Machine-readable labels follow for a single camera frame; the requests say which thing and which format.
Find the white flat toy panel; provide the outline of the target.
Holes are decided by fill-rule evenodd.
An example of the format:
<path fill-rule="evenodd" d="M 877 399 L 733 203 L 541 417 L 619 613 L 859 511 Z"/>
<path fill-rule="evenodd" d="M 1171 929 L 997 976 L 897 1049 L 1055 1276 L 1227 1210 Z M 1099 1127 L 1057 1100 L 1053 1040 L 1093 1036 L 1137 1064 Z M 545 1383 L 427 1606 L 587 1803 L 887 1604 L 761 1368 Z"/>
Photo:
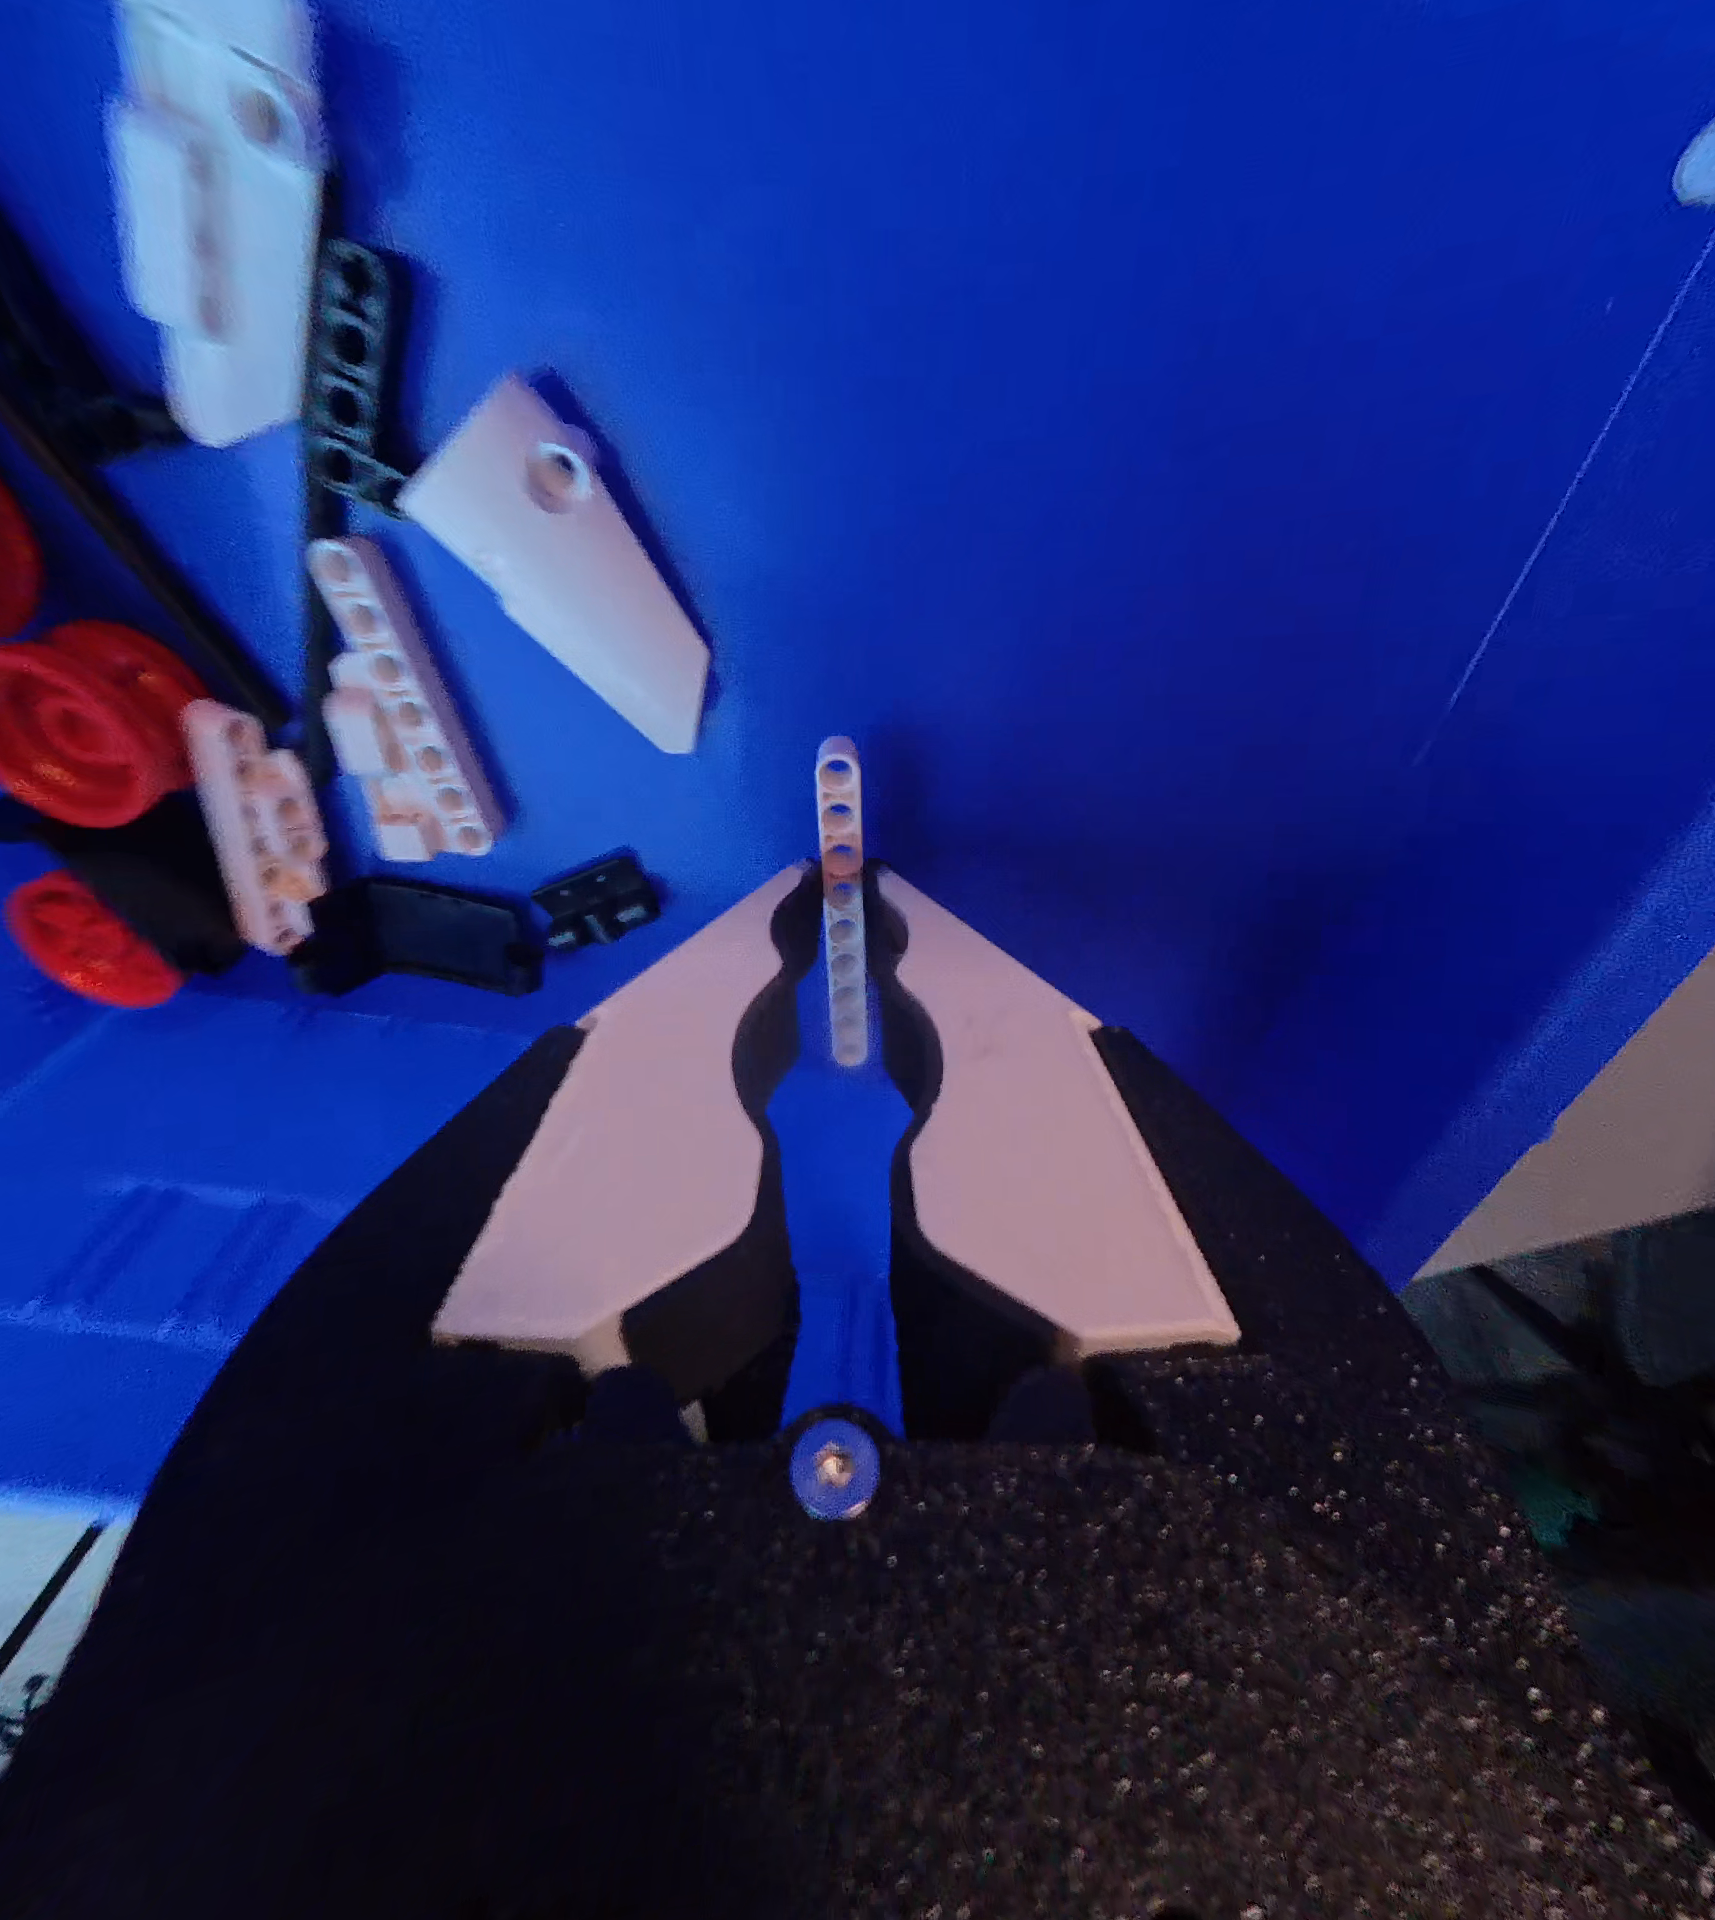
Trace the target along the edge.
<path fill-rule="evenodd" d="M 525 378 L 495 381 L 395 506 L 653 749 L 695 753 L 709 649 L 605 488 L 591 445 Z"/>

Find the black toy bracket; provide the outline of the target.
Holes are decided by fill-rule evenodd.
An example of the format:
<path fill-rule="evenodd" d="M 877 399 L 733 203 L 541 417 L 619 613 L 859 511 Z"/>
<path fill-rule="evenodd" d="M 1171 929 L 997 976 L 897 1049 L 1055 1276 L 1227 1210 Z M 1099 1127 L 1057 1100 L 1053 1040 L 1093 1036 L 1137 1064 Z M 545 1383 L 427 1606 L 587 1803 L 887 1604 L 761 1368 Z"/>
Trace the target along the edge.
<path fill-rule="evenodd" d="M 313 996 L 349 996 L 391 974 L 521 998 L 541 988 L 543 955 L 529 920 L 497 896 L 359 876 L 311 904 L 311 933 L 287 967 Z"/>

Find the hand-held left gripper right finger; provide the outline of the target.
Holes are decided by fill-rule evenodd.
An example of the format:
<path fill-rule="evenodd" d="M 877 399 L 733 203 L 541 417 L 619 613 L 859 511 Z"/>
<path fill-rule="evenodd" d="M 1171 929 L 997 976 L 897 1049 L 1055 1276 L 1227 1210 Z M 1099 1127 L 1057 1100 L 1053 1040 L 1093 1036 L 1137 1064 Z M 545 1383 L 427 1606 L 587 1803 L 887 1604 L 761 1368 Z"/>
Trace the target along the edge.
<path fill-rule="evenodd" d="M 1109 1077 L 1099 1022 L 901 876 L 895 980 L 933 1029 L 937 1091 L 909 1148 L 933 1253 L 1061 1357 L 1233 1348 L 1239 1327 Z"/>

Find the large white toy panel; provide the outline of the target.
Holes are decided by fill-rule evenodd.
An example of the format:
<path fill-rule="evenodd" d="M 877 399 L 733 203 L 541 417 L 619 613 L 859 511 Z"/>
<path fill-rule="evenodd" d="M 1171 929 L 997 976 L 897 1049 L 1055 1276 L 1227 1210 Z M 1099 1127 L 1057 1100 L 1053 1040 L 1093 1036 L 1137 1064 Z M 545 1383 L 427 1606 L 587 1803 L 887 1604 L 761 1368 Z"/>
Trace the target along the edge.
<path fill-rule="evenodd" d="M 128 299 L 171 418 L 229 448 L 297 421 L 327 144 L 313 13 L 118 2 L 106 108 Z"/>

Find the long black toy axle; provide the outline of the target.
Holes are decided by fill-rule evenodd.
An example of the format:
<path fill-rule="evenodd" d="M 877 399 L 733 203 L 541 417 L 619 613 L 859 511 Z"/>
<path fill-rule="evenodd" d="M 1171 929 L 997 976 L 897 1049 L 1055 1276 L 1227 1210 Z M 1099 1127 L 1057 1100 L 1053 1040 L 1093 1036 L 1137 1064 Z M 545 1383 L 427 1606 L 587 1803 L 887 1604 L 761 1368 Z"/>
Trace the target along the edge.
<path fill-rule="evenodd" d="M 159 397 L 110 373 L 2 209 L 0 422 L 173 623 L 197 677 L 279 733 L 293 718 L 285 694 L 104 478 L 185 445 L 183 430 Z"/>

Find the long pale toy brick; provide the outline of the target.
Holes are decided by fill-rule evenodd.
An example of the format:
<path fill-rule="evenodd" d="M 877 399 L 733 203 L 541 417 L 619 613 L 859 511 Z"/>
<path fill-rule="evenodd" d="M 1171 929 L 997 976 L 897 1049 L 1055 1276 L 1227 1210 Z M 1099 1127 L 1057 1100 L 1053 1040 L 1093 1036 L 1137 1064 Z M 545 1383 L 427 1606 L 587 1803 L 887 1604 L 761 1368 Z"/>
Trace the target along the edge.
<path fill-rule="evenodd" d="M 375 852 L 393 865 L 493 852 L 505 816 L 385 556 L 323 539 L 305 567 L 339 637 L 323 725 Z"/>

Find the blue plastic bin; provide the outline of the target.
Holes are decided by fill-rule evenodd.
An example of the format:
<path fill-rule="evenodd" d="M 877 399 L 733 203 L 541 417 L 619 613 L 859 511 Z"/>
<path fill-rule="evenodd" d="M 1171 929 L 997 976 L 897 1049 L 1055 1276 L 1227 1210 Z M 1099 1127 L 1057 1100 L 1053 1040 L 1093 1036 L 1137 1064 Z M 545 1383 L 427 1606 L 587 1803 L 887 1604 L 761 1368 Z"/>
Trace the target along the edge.
<path fill-rule="evenodd" d="M 1715 4 L 307 4 L 397 438 L 503 375 L 703 629 L 651 749 L 375 531 L 529 998 L 251 957 L 149 1012 L 2 924 L 0 1496 L 143 1498 L 271 1290 L 527 1040 L 811 852 L 1131 1029 L 1409 1282 L 1715 943 Z"/>

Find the small black toy piece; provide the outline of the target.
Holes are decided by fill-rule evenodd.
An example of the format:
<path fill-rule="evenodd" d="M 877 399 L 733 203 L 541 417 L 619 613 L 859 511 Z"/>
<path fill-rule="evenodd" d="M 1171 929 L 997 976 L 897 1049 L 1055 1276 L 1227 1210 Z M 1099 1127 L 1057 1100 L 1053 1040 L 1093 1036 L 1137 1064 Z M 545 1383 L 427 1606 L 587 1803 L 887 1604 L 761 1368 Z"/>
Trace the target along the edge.
<path fill-rule="evenodd" d="M 661 919 L 661 895 L 629 848 L 619 848 L 531 892 L 543 920 L 541 945 L 549 957 L 607 949 Z"/>

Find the white holed toy beam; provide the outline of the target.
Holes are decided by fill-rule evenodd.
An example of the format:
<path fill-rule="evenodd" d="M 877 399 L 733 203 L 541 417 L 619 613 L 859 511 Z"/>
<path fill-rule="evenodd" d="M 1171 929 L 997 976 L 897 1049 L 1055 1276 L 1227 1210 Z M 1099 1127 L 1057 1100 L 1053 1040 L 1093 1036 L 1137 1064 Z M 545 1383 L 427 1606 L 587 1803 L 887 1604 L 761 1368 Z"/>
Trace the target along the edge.
<path fill-rule="evenodd" d="M 821 868 L 821 950 L 829 1055 L 839 1069 L 869 1062 L 863 770 L 855 743 L 833 734 L 815 764 Z"/>

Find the black holed toy beam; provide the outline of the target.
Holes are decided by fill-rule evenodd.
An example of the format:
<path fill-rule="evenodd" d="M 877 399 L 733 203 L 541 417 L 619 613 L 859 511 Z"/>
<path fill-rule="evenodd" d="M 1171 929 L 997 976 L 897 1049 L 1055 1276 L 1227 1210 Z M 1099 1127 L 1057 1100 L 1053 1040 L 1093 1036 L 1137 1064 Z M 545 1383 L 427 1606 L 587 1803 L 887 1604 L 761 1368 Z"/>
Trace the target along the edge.
<path fill-rule="evenodd" d="M 351 506 L 397 516 L 415 469 L 397 413 L 407 311 L 389 253 L 319 243 L 299 414 L 309 541 L 339 536 Z"/>

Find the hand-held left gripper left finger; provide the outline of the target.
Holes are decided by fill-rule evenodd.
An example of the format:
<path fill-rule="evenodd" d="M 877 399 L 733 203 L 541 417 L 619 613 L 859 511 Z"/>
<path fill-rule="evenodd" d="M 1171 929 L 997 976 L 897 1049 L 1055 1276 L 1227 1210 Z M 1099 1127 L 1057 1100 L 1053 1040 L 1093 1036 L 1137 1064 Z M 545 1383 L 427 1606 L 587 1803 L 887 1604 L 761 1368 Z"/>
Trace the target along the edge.
<path fill-rule="evenodd" d="M 575 1024 L 579 1047 L 433 1320 L 437 1343 L 569 1358 L 587 1374 L 739 1374 L 789 1320 L 789 1282 L 741 1253 L 767 1145 L 735 1050 L 781 984 L 773 917 L 795 863 Z"/>

